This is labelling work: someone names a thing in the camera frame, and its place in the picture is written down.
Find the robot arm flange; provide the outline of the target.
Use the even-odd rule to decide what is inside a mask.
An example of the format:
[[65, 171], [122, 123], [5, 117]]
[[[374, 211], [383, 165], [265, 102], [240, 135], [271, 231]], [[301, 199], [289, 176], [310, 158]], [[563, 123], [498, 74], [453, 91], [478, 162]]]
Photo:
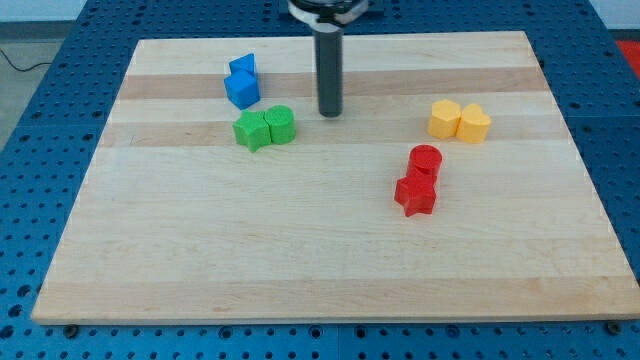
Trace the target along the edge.
[[308, 24], [344, 27], [369, 9], [368, 0], [288, 0], [289, 13]]

